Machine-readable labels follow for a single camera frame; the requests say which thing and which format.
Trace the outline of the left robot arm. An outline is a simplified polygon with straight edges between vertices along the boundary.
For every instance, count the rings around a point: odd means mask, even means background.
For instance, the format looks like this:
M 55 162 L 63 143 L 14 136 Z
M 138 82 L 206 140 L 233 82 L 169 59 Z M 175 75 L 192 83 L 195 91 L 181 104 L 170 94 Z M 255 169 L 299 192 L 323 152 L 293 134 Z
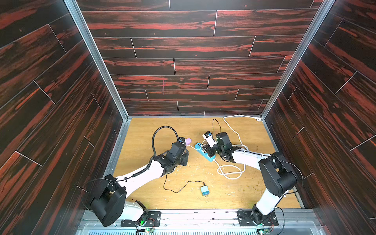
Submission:
M 109 174 L 90 191 L 87 207 L 104 227 L 119 219 L 143 226 L 147 221 L 148 209 L 140 201 L 127 201 L 127 197 L 148 182 L 172 173 L 178 165 L 186 166 L 188 158 L 186 144 L 175 142 L 169 151 L 152 157 L 145 168 L 117 178 Z

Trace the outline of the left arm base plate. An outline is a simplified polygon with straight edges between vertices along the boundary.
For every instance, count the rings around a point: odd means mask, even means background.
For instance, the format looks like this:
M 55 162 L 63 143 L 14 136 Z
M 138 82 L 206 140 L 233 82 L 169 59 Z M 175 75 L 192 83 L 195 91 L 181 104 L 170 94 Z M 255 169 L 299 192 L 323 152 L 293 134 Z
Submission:
M 122 220 L 120 226 L 127 227 L 141 227 L 141 228 L 152 228 L 159 227 L 161 224 L 161 211 L 148 211 L 147 214 L 143 214 L 141 218 L 136 221 L 132 220 Z

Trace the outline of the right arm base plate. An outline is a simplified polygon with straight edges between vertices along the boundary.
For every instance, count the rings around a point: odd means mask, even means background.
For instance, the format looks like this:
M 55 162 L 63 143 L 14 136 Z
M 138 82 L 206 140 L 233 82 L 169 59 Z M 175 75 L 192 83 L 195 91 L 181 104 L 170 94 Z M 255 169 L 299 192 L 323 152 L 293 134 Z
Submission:
M 237 211 L 238 221 L 241 227 L 245 226 L 278 226 L 279 222 L 277 220 L 275 211 L 270 214 L 264 215 L 259 211 L 254 210 L 243 210 Z

